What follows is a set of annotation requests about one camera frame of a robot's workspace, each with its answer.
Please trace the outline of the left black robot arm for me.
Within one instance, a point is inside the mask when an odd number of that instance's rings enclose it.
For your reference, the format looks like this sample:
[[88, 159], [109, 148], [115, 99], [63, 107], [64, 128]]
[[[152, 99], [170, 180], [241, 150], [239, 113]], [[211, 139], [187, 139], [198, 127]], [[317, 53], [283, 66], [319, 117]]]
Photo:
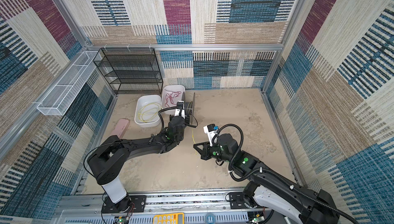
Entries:
[[148, 154], [167, 153], [184, 139], [186, 127], [196, 127], [191, 124], [194, 118], [193, 107], [182, 108], [182, 104], [180, 102], [173, 108], [158, 112], [162, 128], [157, 135], [142, 139], [120, 139], [112, 135], [88, 152], [84, 159], [84, 163], [90, 168], [88, 173], [107, 193], [102, 212], [106, 207], [116, 213], [128, 213], [132, 210], [132, 199], [119, 178], [127, 160]]

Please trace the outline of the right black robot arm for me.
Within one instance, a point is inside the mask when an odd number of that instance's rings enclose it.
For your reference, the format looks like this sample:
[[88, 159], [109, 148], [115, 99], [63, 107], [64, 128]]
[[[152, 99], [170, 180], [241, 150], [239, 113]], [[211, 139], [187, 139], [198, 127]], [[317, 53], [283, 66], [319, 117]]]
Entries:
[[239, 126], [231, 123], [221, 128], [209, 124], [204, 127], [208, 141], [195, 144], [194, 149], [199, 152], [202, 160], [214, 158], [220, 164], [226, 162], [228, 173], [234, 181], [249, 181], [243, 191], [248, 207], [270, 208], [298, 224], [336, 224], [340, 217], [353, 224], [357, 223], [352, 216], [336, 208], [328, 192], [316, 192], [301, 186], [243, 151], [243, 134], [237, 142], [231, 134], [222, 133], [228, 127], [242, 132]]

